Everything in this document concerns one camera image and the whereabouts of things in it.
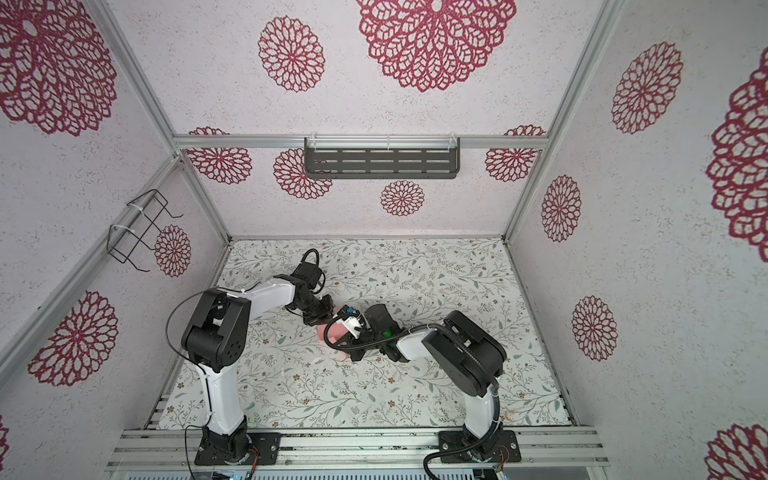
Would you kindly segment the pink square paper sheet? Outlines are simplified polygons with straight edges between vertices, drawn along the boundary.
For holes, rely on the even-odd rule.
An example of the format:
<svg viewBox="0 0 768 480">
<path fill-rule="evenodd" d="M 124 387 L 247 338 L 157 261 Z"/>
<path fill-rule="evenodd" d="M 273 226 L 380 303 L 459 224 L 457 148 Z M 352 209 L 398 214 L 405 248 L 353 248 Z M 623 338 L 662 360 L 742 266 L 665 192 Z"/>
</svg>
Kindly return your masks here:
<svg viewBox="0 0 768 480">
<path fill-rule="evenodd" d="M 351 315 L 351 314 L 353 314 L 353 313 L 355 313 L 355 312 L 356 312 L 356 309 L 355 309 L 354 307 L 350 307 L 350 306 L 348 306 L 348 305 L 343 305 L 343 306 L 341 306 L 341 307 L 338 307 L 338 308 L 337 308 L 337 309 L 334 311 L 334 313 L 332 314 L 332 317 L 331 317 L 331 319 L 336 319 L 337 317 L 340 317 L 340 318 L 346 318 L 347 316 L 349 316 L 349 315 Z M 325 341 L 324 341 L 324 333 L 325 333 L 325 329 L 326 329 L 326 327 L 327 327 L 327 324 L 318 325 L 318 326 L 316 327 L 316 330 L 317 330 L 317 336 L 318 336 L 319 342 L 320 342 L 322 345 L 325 345 Z M 341 338 L 342 338 L 344 335 L 346 335 L 346 334 L 348 334 L 348 333 L 349 333 L 349 331 L 348 331 L 348 329 L 347 329 L 347 328 L 346 328 L 346 327 L 343 325 L 343 322 L 342 322 L 342 321 L 337 321 L 336 323 L 334 323 L 334 324 L 333 324 L 333 325 L 330 327 L 330 330 L 329 330 L 329 332 L 328 332 L 328 340 L 329 340 L 331 343 L 338 343 L 338 342 L 340 341 L 340 339 L 341 339 Z"/>
</svg>

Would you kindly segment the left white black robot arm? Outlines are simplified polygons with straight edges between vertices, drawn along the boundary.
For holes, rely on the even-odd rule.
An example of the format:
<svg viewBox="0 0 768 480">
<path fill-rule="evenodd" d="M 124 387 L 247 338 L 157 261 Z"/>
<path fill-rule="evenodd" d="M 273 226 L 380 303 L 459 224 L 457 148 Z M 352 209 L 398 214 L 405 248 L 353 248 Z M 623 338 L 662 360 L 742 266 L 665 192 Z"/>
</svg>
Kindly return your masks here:
<svg viewBox="0 0 768 480">
<path fill-rule="evenodd" d="M 215 287 L 199 294 L 198 303 L 181 338 L 186 358 L 198 369 L 206 395 L 205 427 L 231 436 L 246 423 L 237 392 L 237 363 L 242 356 L 250 321 L 274 309 L 298 313 L 308 325 L 332 316 L 333 301 L 320 296 L 325 273 L 277 275 L 245 289 Z"/>
</svg>

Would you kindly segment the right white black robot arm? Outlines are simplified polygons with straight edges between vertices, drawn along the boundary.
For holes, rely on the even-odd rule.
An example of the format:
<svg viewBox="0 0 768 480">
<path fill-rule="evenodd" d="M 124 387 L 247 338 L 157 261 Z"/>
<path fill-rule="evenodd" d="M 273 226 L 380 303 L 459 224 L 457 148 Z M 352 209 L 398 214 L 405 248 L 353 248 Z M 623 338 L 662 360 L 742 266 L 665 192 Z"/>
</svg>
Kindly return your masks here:
<svg viewBox="0 0 768 480">
<path fill-rule="evenodd" d="M 409 327 L 376 304 L 360 312 L 343 307 L 335 317 L 346 334 L 340 347 L 355 360 L 377 350 L 394 362 L 434 361 L 465 399 L 464 430 L 475 441 L 500 426 L 498 378 L 507 360 L 504 347 L 458 310 L 444 319 Z"/>
</svg>

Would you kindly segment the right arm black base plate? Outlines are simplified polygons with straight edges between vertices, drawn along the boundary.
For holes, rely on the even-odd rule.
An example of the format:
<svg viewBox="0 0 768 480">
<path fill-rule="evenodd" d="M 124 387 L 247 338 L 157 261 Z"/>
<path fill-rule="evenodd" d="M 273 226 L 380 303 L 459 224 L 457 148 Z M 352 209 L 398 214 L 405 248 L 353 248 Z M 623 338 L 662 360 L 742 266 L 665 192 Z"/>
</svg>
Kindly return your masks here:
<svg viewBox="0 0 768 480">
<path fill-rule="evenodd" d="M 438 432 L 438 447 L 441 453 L 472 445 L 477 438 L 468 431 L 442 430 Z M 483 443 L 461 453 L 442 454 L 442 463 L 519 463 L 522 461 L 519 442 L 512 430 L 500 429 Z"/>
</svg>

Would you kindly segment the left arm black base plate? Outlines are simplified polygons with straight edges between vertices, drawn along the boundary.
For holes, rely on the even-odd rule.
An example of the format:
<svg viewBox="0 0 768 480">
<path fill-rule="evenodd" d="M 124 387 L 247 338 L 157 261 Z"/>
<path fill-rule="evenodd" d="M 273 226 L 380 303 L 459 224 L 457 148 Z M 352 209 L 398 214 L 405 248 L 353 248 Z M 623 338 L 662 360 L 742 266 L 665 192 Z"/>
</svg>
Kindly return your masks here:
<svg viewBox="0 0 768 480">
<path fill-rule="evenodd" d="M 280 449 L 280 433 L 239 431 L 221 435 L 204 429 L 195 466 L 275 465 Z"/>
</svg>

